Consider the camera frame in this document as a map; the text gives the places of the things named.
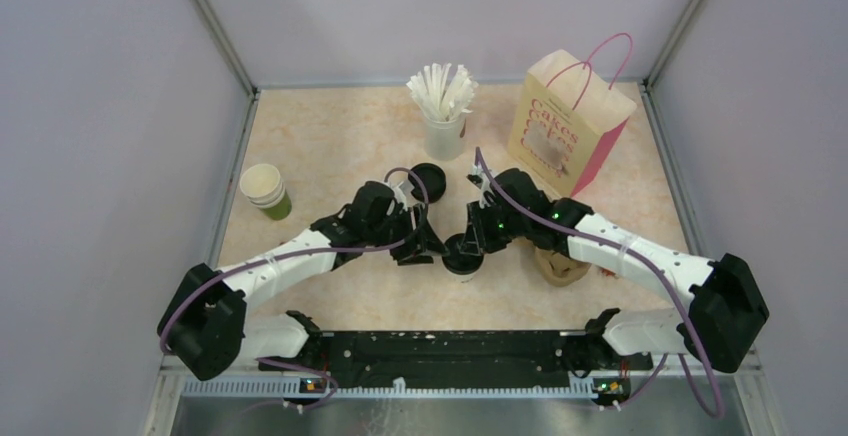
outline metal frame edge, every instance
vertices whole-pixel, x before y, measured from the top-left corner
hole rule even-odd
[[[703,7],[704,1],[706,0],[689,0],[686,4],[686,8],[683,9],[683,13],[680,15],[677,23],[675,23],[674,28],[672,29],[665,44],[663,44],[660,54],[657,56],[657,60],[651,68],[651,72],[648,73],[648,77],[645,79],[644,84],[648,89],[653,89],[659,82],[660,78],[662,78],[668,62],[674,56],[681,41],[691,28],[692,23],[695,21],[695,18]]]
[[[230,175],[227,180],[227,189],[224,193],[224,200],[221,203],[221,208],[218,211],[218,216],[215,221],[215,230],[212,235],[212,241],[209,244],[209,254],[206,257],[206,264],[214,268],[218,266],[218,258],[221,256],[221,248],[224,245],[224,236],[227,233],[227,222],[230,219],[230,211],[233,208],[233,200],[235,199],[236,187],[238,186],[238,177],[241,173],[244,157],[247,154],[247,144],[250,140],[250,132],[253,129],[253,121],[256,119],[256,110],[259,107],[259,97],[261,93],[254,93],[250,98],[250,104],[247,108],[247,113],[244,118],[244,125],[241,128],[241,133],[238,137],[235,153],[231,157]]]
[[[227,63],[230,71],[232,71],[238,80],[239,85],[248,95],[256,93],[256,85],[250,79],[244,64],[241,62],[241,58],[239,58],[230,38],[227,36],[226,31],[224,31],[224,27],[221,25],[209,0],[191,0],[191,2],[206,30],[209,31],[209,36],[218,48],[218,52],[224,58],[224,62]]]
[[[184,376],[159,375],[142,436],[170,436],[184,387]]]

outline cable tie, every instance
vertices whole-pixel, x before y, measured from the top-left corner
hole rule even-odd
[[[616,274],[618,274],[622,278],[624,277],[624,268],[625,268],[624,258],[627,256],[627,252],[630,250],[630,247],[633,246],[633,244],[635,244],[636,241],[638,241],[638,240],[639,240],[639,236],[636,236],[635,234],[630,233],[624,238],[624,241],[621,242],[621,247],[618,248],[618,256],[616,256],[616,264],[615,264],[616,271],[615,272],[616,272]]]

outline black cup lid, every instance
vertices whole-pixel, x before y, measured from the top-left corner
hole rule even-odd
[[[447,241],[445,246],[448,248],[449,254],[442,257],[442,263],[448,271],[454,274],[467,275],[471,274],[483,265],[483,255],[463,254],[459,252],[459,245],[465,235],[462,233],[454,234]]]
[[[412,167],[411,170],[416,176],[424,182],[424,189],[427,190],[427,197],[430,203],[435,203],[445,194],[448,187],[447,178],[442,168],[432,163],[421,163]],[[418,183],[412,177],[407,178],[412,183],[412,197],[418,201],[424,202],[424,193],[418,187]]]

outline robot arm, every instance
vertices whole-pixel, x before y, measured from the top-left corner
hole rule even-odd
[[[367,246],[386,245],[400,265],[432,263],[434,255],[447,253],[422,205],[408,206],[400,186],[369,181],[351,204],[267,253],[217,271],[205,264],[190,269],[157,332],[161,336],[173,319],[167,345],[201,380],[217,376],[237,358],[294,357],[309,337],[301,322],[280,316],[273,328],[245,337],[247,314],[292,285],[374,250]],[[222,280],[174,317],[177,308],[213,278]]]
[[[727,373],[739,368],[769,316],[745,261],[730,254],[713,261],[665,248],[618,227],[577,201],[568,198],[549,201],[527,173],[515,168],[494,179],[512,199],[533,214],[590,237],[610,240],[621,248],[567,235],[532,221],[492,191],[480,168],[475,166],[469,180],[480,187],[482,198],[467,206],[468,227],[460,252],[492,253],[505,248],[516,237],[526,237],[539,248],[613,271],[670,299],[666,287],[653,271],[628,254],[627,249],[632,249],[662,270],[671,290],[688,311],[713,367]],[[609,309],[589,321],[586,330],[600,332],[622,356],[641,352],[688,352],[697,357],[692,338],[675,308],[655,311]]]

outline pink bag handle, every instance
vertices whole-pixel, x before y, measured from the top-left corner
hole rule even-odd
[[[624,58],[624,62],[621,63],[621,66],[618,67],[618,71],[616,71],[615,77],[613,77],[612,81],[610,81],[609,89],[612,89],[612,85],[615,84],[615,80],[618,79],[618,75],[621,74],[622,71],[624,71],[624,67],[627,66],[627,63],[630,61],[630,56],[633,56],[633,37],[630,36],[630,33],[613,34],[612,36],[607,38],[606,41],[599,44],[598,47],[595,48],[595,50],[592,51],[591,54],[589,54],[589,57],[586,58],[586,64],[589,64],[589,62],[592,61],[592,58],[595,56],[595,53],[597,53],[601,48],[606,46],[607,43],[619,36],[624,36],[625,38],[627,38],[628,41],[630,41],[630,48],[627,49],[627,56]]]
[[[577,109],[577,105],[580,104],[580,100],[583,99],[583,95],[586,94],[586,89],[589,88],[589,81],[592,79],[592,63],[590,63],[589,61],[580,61],[578,63],[574,63],[571,66],[569,66],[569,67],[563,69],[562,71],[558,72],[557,74],[555,74],[554,77],[551,78],[550,81],[548,81],[548,84],[545,85],[546,88],[550,88],[551,84],[554,82],[554,80],[556,78],[558,78],[562,73],[568,71],[569,69],[571,69],[575,66],[580,66],[580,65],[583,65],[584,68],[586,66],[589,66],[589,77],[586,78],[586,84],[583,85],[583,91],[580,91],[580,96],[577,97],[577,101],[575,101],[574,106],[571,107],[572,111]]]

